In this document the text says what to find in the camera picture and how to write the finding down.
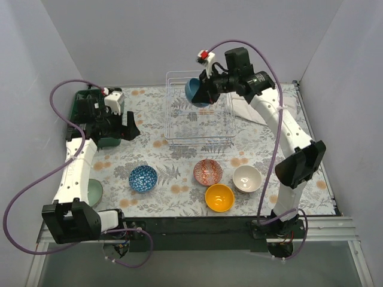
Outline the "solid blue bowl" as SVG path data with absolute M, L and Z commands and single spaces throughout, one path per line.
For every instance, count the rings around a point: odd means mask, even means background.
M 200 81 L 197 78 L 191 78 L 189 79 L 185 84 L 185 97 L 188 100 L 190 104 L 197 108 L 205 108 L 209 106 L 208 103 L 193 103 L 192 99 L 194 98 L 196 92 L 198 91 L 200 87 Z

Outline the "white wire dish rack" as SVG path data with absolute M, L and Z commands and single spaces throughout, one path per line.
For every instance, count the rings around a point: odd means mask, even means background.
M 185 97 L 185 84 L 199 74 L 199 71 L 166 73 L 165 139 L 171 149 L 221 153 L 233 146 L 237 135 L 232 98 L 222 94 L 215 104 L 205 108 L 190 104 Z

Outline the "yellow bowl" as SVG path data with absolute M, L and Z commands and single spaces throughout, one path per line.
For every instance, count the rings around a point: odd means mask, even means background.
M 215 212 L 227 212 L 234 205 L 235 196 L 227 185 L 214 184 L 207 188 L 205 202 Z

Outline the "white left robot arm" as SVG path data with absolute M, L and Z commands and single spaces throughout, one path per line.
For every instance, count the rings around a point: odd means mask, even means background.
M 124 110 L 124 96 L 78 99 L 76 113 L 66 119 L 66 165 L 51 204 L 42 218 L 58 244 L 97 240 L 108 232 L 114 239 L 127 233 L 120 209 L 97 212 L 88 197 L 89 176 L 98 143 L 104 138 L 134 140 L 139 134 L 133 112 Z

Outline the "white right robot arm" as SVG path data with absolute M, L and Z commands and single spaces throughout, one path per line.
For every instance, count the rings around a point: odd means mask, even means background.
M 186 84 L 185 93 L 194 106 L 206 106 L 215 104 L 222 94 L 235 92 L 270 128 L 275 136 L 274 149 L 280 149 L 284 159 L 270 163 L 269 170 L 279 180 L 278 199 L 270 217 L 259 219 L 256 227 L 282 238 L 298 220 L 303 189 L 318 170 L 326 145 L 305 133 L 284 106 L 281 85 L 273 70 L 255 72 L 244 47 L 231 49 L 224 56 L 227 66 L 219 72 L 215 54 L 201 50 L 197 62 L 204 69 Z

